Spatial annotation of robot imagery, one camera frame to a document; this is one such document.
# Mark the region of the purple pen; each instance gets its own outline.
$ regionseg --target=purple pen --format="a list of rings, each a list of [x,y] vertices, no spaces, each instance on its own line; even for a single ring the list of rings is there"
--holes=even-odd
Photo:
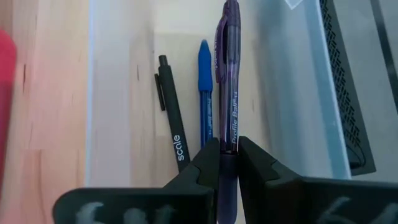
[[[241,60],[241,16],[237,0],[224,3],[215,42],[216,79],[220,86],[220,180],[217,220],[236,221],[238,157],[238,86]]]

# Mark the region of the blue pen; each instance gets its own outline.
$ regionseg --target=blue pen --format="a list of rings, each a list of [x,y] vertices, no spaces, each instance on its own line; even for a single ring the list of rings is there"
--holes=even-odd
[[[238,84],[241,60],[241,16],[237,0],[224,3],[215,43],[216,79],[220,86],[220,179],[217,220],[236,221],[238,190]]]
[[[200,147],[205,147],[206,142],[213,137],[213,115],[211,111],[211,92],[213,79],[211,78],[211,54],[206,40],[200,44],[198,54],[200,94]]]

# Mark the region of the wooden surface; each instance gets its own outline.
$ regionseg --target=wooden surface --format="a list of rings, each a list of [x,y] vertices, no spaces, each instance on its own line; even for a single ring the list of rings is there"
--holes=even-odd
[[[17,45],[0,223],[52,223],[52,206],[83,185],[88,1],[2,0]]]

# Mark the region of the red object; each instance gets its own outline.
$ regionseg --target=red object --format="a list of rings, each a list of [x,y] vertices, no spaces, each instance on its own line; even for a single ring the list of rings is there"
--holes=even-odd
[[[4,176],[16,61],[15,43],[3,30],[0,30],[0,187]]]

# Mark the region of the black pen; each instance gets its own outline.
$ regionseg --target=black pen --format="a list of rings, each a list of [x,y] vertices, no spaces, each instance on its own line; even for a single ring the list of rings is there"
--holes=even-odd
[[[159,75],[155,74],[157,93],[162,111],[166,110],[172,133],[172,141],[177,160],[178,171],[181,172],[191,162],[182,124],[177,92],[173,80],[172,68],[167,63],[166,55],[159,56]]]

